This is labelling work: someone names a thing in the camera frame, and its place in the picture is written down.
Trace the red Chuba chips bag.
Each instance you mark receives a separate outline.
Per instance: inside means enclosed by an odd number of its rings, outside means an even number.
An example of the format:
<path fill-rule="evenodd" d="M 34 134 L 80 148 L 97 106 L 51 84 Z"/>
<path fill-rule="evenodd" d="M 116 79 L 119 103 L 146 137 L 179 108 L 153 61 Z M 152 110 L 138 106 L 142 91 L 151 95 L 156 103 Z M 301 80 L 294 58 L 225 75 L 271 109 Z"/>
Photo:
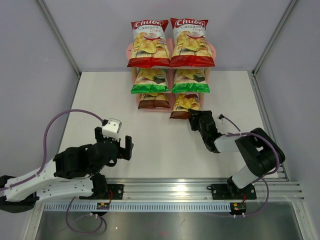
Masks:
<path fill-rule="evenodd" d="M 171 18 L 174 48 L 171 68 L 214 67 L 215 61 L 206 37 L 207 19 Z"/>
<path fill-rule="evenodd" d="M 170 52 L 165 30 L 168 20 L 144 19 L 131 22 L 133 44 L 128 67 L 168 68 Z"/>

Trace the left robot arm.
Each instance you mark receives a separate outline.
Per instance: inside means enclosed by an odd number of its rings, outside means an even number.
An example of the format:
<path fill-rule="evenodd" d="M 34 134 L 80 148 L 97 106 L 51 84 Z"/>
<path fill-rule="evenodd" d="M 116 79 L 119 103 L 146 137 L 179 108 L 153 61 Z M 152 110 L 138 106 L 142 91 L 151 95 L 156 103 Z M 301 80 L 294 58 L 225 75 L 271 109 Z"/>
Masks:
<path fill-rule="evenodd" d="M 68 147 L 48 161 L 41 172 L 34 170 L 24 176 L 3 175 L 4 188 L 0 209 L 8 213 L 29 211 L 35 205 L 56 199 L 78 197 L 81 200 L 112 198 L 104 167 L 114 167 L 119 159 L 129 161 L 134 144 L 131 136 L 121 141 L 106 136 L 101 127 L 94 130 L 96 143 Z"/>

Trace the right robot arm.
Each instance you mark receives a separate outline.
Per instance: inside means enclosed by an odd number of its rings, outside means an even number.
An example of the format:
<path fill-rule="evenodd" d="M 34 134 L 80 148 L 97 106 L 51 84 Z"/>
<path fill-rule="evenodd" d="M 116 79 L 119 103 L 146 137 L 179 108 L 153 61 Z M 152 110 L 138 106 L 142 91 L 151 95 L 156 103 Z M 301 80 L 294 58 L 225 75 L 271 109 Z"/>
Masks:
<path fill-rule="evenodd" d="M 245 165 L 226 183 L 207 186 L 214 200 L 255 200 L 253 184 L 278 171 L 286 160 L 284 152 L 260 127 L 250 132 L 222 134 L 210 110 L 189 110 L 192 131 L 198 131 L 206 148 L 215 154 L 240 153 Z"/>

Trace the green Chuba chips bag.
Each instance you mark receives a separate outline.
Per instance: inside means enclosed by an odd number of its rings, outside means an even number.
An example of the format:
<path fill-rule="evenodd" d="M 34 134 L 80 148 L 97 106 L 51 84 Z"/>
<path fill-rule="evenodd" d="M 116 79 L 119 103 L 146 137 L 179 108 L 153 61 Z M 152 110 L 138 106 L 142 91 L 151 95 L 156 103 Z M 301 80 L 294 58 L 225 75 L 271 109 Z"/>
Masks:
<path fill-rule="evenodd" d="M 209 93 L 204 69 L 175 69 L 172 93 Z"/>
<path fill-rule="evenodd" d="M 169 91 L 167 70 L 164 68 L 139 68 L 131 94 L 153 94 Z"/>

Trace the brown Chuba chips bag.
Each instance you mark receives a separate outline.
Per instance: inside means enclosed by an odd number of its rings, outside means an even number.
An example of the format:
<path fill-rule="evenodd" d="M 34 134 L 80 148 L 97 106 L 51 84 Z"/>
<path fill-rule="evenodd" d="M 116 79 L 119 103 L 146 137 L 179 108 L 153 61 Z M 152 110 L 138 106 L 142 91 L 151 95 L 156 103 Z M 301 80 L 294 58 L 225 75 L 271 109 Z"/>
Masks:
<path fill-rule="evenodd" d="M 189 110 L 201 110 L 198 95 L 179 93 L 175 99 L 170 118 L 187 120 L 191 116 Z"/>
<path fill-rule="evenodd" d="M 143 110 L 169 110 L 171 104 L 166 93 L 142 93 L 136 97 L 138 109 Z"/>

